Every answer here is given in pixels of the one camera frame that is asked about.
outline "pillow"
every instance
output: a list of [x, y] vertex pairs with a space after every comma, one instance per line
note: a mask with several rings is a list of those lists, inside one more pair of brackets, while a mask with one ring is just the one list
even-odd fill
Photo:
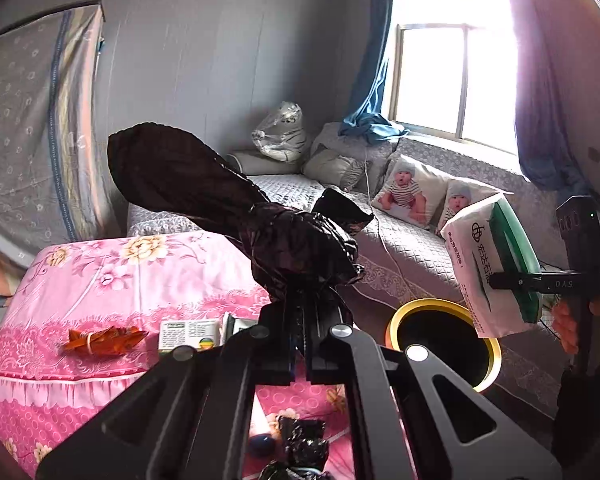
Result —
[[478, 182], [471, 178], [463, 178], [460, 176], [452, 176], [448, 182], [446, 190], [444, 208], [440, 221], [436, 228], [436, 234], [439, 235], [446, 222], [453, 218], [458, 211], [464, 209], [469, 204], [475, 204], [485, 198], [503, 193], [504, 195], [513, 195], [513, 193], [502, 191], [497, 187], [490, 186], [483, 182]]
[[406, 155], [396, 157], [387, 173], [384, 186], [371, 205], [400, 220], [426, 227], [445, 197], [451, 175]]
[[365, 163], [321, 144], [302, 168], [302, 173], [322, 184], [333, 184], [343, 191], [350, 191], [364, 175]]
[[[318, 149], [320, 144], [330, 150], [335, 150], [344, 156], [352, 156], [357, 160], [367, 161], [366, 176], [369, 180], [368, 193], [373, 196], [382, 186], [384, 172], [388, 163], [388, 157], [394, 152], [398, 145], [398, 139], [382, 140], [369, 144], [364, 137], [339, 136], [341, 123], [326, 123], [320, 134], [315, 138], [311, 146], [311, 154]], [[366, 178], [363, 177], [355, 185], [355, 189], [367, 193]]]

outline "hand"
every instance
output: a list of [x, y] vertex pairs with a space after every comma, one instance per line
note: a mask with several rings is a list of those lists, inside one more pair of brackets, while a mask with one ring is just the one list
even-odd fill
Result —
[[[600, 298], [589, 303], [589, 310], [594, 316], [600, 316]], [[552, 327], [560, 336], [560, 343], [567, 354], [578, 353], [578, 324], [569, 313], [567, 302], [560, 300], [551, 310], [554, 315]]]

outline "sofa backrest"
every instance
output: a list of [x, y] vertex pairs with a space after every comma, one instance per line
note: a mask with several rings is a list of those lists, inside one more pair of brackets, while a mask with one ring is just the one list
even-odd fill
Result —
[[478, 160], [464, 153], [448, 150], [403, 136], [394, 154], [404, 154], [446, 171], [453, 176], [473, 178], [514, 195], [509, 200], [538, 260], [567, 269], [567, 254], [555, 220], [556, 193], [540, 191], [522, 174]]

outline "baby's hat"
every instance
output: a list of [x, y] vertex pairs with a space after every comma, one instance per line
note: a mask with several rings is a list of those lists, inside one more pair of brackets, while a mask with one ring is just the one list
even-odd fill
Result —
[[410, 161], [405, 160], [402, 157], [399, 158], [395, 163], [394, 174], [398, 173], [399, 171], [408, 171], [411, 173], [412, 177], [416, 176], [415, 164], [412, 164]]
[[449, 191], [447, 193], [449, 198], [454, 196], [464, 196], [471, 202], [471, 189], [464, 182], [458, 182], [457, 180], [452, 180], [449, 183]]

